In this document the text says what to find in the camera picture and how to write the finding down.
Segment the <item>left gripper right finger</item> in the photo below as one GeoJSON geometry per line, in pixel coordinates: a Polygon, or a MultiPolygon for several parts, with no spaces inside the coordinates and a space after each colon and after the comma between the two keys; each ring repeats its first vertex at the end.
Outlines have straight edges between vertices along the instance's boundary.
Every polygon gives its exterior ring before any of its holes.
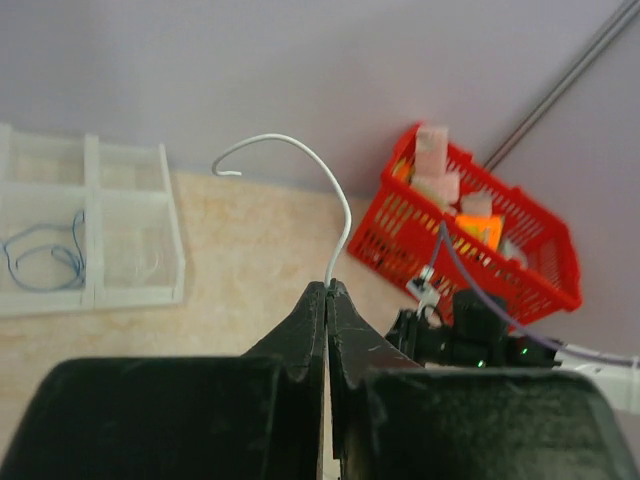
{"type": "Polygon", "coordinates": [[[345,479],[635,479],[614,412],[587,377],[427,369],[326,298],[333,455],[345,479]]]}

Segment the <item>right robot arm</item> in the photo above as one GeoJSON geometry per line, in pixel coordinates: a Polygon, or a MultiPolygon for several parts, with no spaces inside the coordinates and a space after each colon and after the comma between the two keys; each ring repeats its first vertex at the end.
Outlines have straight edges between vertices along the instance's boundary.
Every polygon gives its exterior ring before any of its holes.
{"type": "Polygon", "coordinates": [[[611,365],[582,349],[558,340],[552,347],[508,332],[508,325],[472,290],[454,294],[453,320],[445,321],[440,294],[431,287],[415,293],[416,309],[400,311],[385,335],[401,353],[418,364],[476,368],[546,368],[576,371],[602,391],[616,409],[639,413],[639,362],[630,367],[611,365]]]}

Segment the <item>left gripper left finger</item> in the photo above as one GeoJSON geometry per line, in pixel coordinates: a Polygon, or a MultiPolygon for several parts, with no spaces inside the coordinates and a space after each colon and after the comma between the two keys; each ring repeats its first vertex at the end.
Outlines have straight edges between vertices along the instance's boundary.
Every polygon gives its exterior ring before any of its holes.
{"type": "Polygon", "coordinates": [[[56,365],[1,464],[5,479],[318,479],[326,288],[233,357],[56,365]]]}

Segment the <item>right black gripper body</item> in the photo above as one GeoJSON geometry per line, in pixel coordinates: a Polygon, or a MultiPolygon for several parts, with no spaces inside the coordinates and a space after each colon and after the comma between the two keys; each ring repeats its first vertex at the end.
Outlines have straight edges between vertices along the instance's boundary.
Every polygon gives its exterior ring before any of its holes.
{"type": "Polygon", "coordinates": [[[438,307],[402,310],[385,339],[418,364],[503,367],[507,364],[508,325],[478,294],[453,295],[453,322],[443,321],[438,307]]]}

